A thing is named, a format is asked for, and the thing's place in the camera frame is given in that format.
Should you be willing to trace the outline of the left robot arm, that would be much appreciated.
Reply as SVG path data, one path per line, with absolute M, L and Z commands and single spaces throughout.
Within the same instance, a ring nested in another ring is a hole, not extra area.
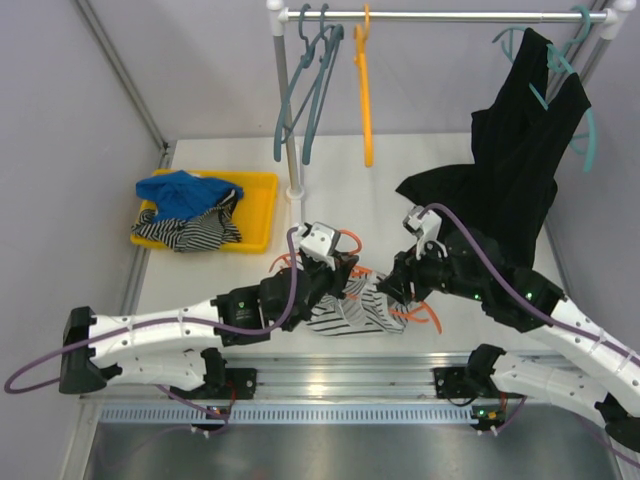
M 59 390 L 67 395 L 110 385 L 168 386 L 214 397 L 225 388 L 225 347 L 267 342 L 275 330 L 303 326 L 350 337 L 401 334 L 408 310 L 379 292 L 382 275 L 343 253 L 335 265 L 300 254 L 259 284 L 183 307 L 142 315 L 69 314 L 63 333 Z

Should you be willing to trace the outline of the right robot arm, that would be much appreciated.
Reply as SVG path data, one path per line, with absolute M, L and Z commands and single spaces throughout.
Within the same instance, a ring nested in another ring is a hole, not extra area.
M 409 231 L 414 245 L 395 256 L 392 273 L 383 282 L 389 296 L 406 303 L 437 291 L 476 301 L 496 323 L 546 345 L 580 370 L 569 375 L 538 367 L 483 344 L 466 366 L 473 393 L 545 400 L 638 451 L 638 352 L 598 326 L 544 275 L 505 261 L 495 241 L 458 230 L 440 242 L 436 226 Z

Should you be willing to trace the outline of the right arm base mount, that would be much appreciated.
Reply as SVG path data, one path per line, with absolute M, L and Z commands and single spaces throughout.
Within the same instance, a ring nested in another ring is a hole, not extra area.
M 498 399 L 501 395 L 491 376 L 497 360 L 506 354 L 500 347 L 481 344 L 464 366 L 436 367 L 433 379 L 436 397 L 462 407 L 479 398 Z

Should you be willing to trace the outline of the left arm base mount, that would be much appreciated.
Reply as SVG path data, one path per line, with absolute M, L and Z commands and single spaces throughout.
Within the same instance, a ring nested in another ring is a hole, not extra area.
M 187 400 L 252 400 L 257 387 L 255 368 L 229 367 L 216 348 L 199 353 L 203 361 L 203 381 L 197 387 L 182 390 L 171 386 L 170 391 Z

